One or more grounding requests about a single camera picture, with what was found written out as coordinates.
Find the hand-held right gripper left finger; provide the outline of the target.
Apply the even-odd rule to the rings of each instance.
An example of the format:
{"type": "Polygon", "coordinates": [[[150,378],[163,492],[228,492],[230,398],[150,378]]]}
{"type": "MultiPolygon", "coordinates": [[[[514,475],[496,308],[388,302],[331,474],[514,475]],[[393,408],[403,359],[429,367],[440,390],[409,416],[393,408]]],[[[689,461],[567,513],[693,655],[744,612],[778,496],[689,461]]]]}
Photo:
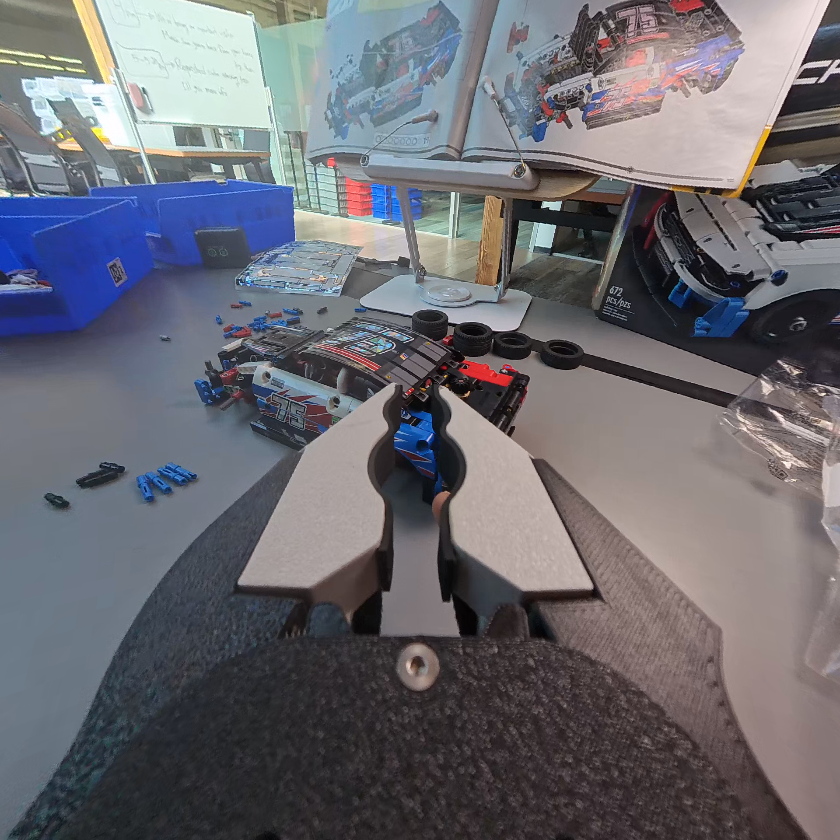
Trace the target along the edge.
{"type": "Polygon", "coordinates": [[[402,405],[402,387],[387,385],[301,451],[238,592],[330,603],[357,634],[380,633],[393,574],[393,512],[382,489],[396,465],[402,405]]]}

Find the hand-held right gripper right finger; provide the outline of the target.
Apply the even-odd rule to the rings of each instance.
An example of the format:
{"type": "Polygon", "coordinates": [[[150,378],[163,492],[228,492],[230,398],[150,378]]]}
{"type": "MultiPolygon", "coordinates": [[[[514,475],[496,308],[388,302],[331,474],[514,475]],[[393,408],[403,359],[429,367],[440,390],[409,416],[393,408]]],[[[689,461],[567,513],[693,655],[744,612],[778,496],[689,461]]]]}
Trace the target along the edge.
{"type": "Polygon", "coordinates": [[[442,598],[475,636],[499,609],[589,599],[595,582],[529,452],[436,385],[432,418],[442,598]]]}

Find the toy brick race car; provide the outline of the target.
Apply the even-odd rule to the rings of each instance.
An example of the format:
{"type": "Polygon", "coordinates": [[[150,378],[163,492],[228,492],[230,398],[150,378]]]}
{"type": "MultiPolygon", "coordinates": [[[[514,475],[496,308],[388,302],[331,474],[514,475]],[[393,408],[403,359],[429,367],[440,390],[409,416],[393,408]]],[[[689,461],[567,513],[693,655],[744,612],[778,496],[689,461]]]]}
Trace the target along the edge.
{"type": "Polygon", "coordinates": [[[496,371],[468,360],[448,339],[366,317],[333,329],[274,329],[236,339],[217,358],[205,362],[205,378],[194,382],[201,402],[220,410],[253,406],[252,430],[296,450],[386,385],[401,386],[396,460],[420,475],[426,503],[443,490],[429,408],[433,385],[448,388],[506,434],[529,387],[529,377],[507,364],[496,371]]]}

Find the grey desk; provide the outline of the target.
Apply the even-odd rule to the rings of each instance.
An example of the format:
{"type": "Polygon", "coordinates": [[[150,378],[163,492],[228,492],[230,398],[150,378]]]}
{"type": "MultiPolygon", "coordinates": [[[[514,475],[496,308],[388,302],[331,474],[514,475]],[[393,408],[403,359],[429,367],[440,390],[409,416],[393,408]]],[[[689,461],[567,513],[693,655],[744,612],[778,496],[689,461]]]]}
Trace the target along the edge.
{"type": "MultiPolygon", "coordinates": [[[[234,299],[230,273],[157,270],[84,330],[2,341],[2,838],[162,576],[291,454],[197,399],[214,317],[234,299]],[[102,461],[124,474],[79,488],[102,461]],[[168,462],[198,480],[145,503],[134,478],[168,462]]],[[[838,686],[804,661],[836,561],[819,501],[773,477],[714,406],[585,367],[522,367],[514,438],[719,625],[764,772],[811,838],[838,838],[838,686]]]]}

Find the long wooden office desk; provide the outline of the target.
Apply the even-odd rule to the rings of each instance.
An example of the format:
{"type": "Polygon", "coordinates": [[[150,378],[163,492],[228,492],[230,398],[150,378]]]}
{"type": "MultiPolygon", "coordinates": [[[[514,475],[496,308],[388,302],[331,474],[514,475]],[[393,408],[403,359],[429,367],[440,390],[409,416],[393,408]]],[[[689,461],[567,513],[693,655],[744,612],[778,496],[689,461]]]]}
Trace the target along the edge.
{"type": "MultiPolygon", "coordinates": [[[[63,140],[57,143],[58,147],[63,151],[82,151],[82,147],[76,140],[63,140]]],[[[112,145],[104,144],[104,149],[109,152],[126,151],[133,154],[139,154],[140,148],[135,148],[130,145],[112,145]]],[[[144,147],[147,155],[167,156],[171,158],[203,158],[203,159],[257,159],[259,161],[268,161],[270,159],[269,151],[260,150],[226,150],[218,148],[203,148],[203,147],[177,147],[174,149],[155,149],[144,147]]]]}

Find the cluster of blue toy pins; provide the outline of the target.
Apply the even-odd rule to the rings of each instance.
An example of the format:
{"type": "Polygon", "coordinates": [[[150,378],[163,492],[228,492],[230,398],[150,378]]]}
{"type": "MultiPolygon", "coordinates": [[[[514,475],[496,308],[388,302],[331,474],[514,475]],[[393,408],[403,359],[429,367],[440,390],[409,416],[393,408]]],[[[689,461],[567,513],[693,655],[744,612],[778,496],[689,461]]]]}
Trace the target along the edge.
{"type": "Polygon", "coordinates": [[[198,480],[198,475],[173,462],[165,463],[152,471],[138,474],[135,478],[143,502],[154,503],[157,496],[170,496],[176,487],[185,487],[198,480]]]}

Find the scattered red blue toy pins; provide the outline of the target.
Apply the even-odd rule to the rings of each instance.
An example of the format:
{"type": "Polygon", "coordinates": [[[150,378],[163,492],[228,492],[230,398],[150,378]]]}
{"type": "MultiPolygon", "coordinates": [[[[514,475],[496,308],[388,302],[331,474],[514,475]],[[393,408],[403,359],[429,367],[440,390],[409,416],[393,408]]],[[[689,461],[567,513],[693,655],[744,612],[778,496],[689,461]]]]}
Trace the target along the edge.
{"type": "Polygon", "coordinates": [[[250,304],[246,301],[239,301],[233,306],[233,309],[234,315],[251,314],[253,318],[247,322],[239,323],[235,320],[229,322],[227,318],[216,315],[214,317],[215,323],[222,330],[223,337],[228,342],[243,340],[253,335],[267,334],[274,329],[305,330],[308,328],[304,321],[307,312],[300,308],[283,308],[280,311],[266,311],[263,314],[258,314],[250,311],[250,304]]]}

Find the shiny sticker sheet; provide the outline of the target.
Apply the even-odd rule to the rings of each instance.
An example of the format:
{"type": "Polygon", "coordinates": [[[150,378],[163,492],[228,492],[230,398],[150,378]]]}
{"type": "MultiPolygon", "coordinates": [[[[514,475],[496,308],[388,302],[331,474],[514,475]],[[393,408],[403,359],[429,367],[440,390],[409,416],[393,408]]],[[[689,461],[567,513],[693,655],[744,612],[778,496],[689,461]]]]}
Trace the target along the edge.
{"type": "Polygon", "coordinates": [[[298,240],[270,248],[234,281],[245,290],[338,298],[362,247],[324,240],[298,240]]]}

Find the small black device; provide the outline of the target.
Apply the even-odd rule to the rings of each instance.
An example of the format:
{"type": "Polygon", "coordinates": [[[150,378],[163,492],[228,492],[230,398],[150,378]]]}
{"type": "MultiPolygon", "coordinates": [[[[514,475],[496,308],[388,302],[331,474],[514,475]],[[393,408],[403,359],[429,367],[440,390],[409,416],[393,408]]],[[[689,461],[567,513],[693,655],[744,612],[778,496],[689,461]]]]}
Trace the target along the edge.
{"type": "Polygon", "coordinates": [[[252,260],[245,228],[200,227],[194,239],[201,264],[208,269],[243,269],[252,260]]]}

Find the clear plastic bag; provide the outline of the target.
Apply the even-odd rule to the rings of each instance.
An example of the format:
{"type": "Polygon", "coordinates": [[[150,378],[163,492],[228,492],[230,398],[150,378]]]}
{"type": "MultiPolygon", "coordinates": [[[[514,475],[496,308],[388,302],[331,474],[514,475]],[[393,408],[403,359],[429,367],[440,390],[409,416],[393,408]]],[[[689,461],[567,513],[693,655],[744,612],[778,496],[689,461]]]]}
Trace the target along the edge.
{"type": "Polygon", "coordinates": [[[773,477],[820,498],[826,457],[838,462],[838,352],[779,358],[722,411],[720,425],[773,477]]]}

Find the toy car set box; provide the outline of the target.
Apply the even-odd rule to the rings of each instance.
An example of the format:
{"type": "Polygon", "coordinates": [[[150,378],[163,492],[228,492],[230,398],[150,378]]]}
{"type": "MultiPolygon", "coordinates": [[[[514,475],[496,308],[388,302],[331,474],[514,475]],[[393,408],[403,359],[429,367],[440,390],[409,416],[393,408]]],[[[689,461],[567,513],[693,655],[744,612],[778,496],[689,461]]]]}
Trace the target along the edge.
{"type": "Polygon", "coordinates": [[[830,2],[737,198],[636,186],[592,309],[752,375],[839,347],[839,23],[830,2]]]}

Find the toy building instruction booklet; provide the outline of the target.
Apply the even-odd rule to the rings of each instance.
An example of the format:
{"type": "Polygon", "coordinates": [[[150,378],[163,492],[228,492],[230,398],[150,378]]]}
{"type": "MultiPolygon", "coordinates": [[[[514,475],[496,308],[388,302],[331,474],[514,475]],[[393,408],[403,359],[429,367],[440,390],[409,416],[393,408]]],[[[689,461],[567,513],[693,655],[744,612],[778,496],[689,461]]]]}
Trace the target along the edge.
{"type": "Polygon", "coordinates": [[[554,172],[733,192],[829,2],[329,2],[307,154],[504,195],[554,172]]]}

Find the black office chair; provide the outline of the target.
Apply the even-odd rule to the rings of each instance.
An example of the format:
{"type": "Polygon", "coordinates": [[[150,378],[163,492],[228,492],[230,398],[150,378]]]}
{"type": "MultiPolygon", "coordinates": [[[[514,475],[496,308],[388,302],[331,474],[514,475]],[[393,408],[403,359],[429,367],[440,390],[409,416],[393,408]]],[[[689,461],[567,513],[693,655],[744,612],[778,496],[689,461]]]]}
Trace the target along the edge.
{"type": "Polygon", "coordinates": [[[67,164],[55,145],[17,110],[3,102],[1,131],[20,161],[30,192],[53,196],[72,194],[67,164]]]}
{"type": "Polygon", "coordinates": [[[127,182],[123,177],[119,162],[93,132],[91,124],[79,112],[75,102],[65,98],[50,100],[49,105],[62,127],[69,131],[73,140],[80,146],[94,172],[95,186],[125,186],[127,182]]]}

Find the rolling whiteboard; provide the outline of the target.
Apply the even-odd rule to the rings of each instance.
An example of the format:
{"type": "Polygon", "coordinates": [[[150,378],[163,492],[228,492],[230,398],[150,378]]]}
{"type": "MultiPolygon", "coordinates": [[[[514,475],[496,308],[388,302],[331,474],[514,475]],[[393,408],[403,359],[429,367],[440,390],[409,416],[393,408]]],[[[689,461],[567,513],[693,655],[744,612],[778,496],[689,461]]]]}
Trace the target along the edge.
{"type": "Polygon", "coordinates": [[[241,144],[262,132],[278,183],[287,182],[278,156],[277,118],[266,82],[252,14],[198,2],[92,3],[112,58],[110,72],[144,173],[154,179],[144,147],[174,149],[174,127],[242,132],[241,144]],[[126,82],[147,90],[152,114],[130,100],[126,82]]]}

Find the stack of clear storage boxes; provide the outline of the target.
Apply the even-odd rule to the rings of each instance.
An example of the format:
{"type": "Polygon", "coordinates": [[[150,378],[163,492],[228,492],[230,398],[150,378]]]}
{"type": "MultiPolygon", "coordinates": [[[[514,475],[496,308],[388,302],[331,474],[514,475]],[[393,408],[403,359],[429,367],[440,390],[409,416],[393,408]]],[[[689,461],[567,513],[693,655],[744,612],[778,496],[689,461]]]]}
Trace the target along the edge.
{"type": "Polygon", "coordinates": [[[119,146],[133,142],[129,118],[113,85],[73,76],[24,77],[20,85],[42,135],[60,131],[56,107],[70,100],[100,141],[119,146]]]}

